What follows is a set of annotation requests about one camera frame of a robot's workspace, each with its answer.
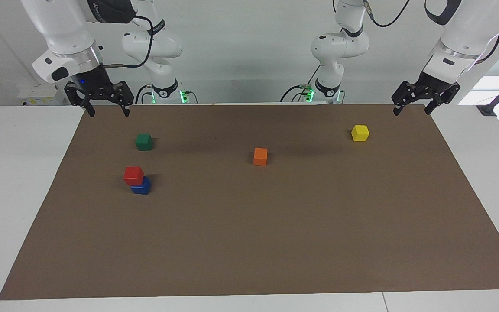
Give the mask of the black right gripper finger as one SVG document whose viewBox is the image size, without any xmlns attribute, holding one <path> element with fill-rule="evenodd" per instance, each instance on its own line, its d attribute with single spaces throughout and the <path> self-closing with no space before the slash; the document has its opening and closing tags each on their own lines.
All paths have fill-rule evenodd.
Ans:
<svg viewBox="0 0 499 312">
<path fill-rule="evenodd" d="M 134 102 L 130 87 L 125 81 L 120 81 L 117 84 L 113 84 L 112 89 L 112 103 L 121 107 L 123 114 L 128 117 L 130 115 L 130 106 Z"/>
<path fill-rule="evenodd" d="M 79 89 L 74 82 L 67 82 L 64 91 L 71 105 L 83 108 L 91 118 L 95 116 L 95 109 L 91 105 L 90 95 L 80 97 Z"/>
</svg>

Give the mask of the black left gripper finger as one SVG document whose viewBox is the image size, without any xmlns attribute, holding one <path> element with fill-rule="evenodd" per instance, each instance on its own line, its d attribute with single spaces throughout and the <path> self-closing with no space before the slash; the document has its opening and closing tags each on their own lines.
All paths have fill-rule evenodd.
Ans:
<svg viewBox="0 0 499 312">
<path fill-rule="evenodd" d="M 392 94 L 392 102 L 394 108 L 392 112 L 394 115 L 399 115 L 404 107 L 408 104 L 412 104 L 418 100 L 415 94 L 416 85 L 409 83 L 408 81 L 403 81 L 396 91 Z"/>
<path fill-rule="evenodd" d="M 434 110 L 440 105 L 450 103 L 460 89 L 461 86 L 459 84 L 452 84 L 450 85 L 449 89 L 445 91 L 430 91 L 428 97 L 431 99 L 431 101 L 424 108 L 424 112 L 427 115 L 431 115 L 431 113 L 434 112 Z"/>
</svg>

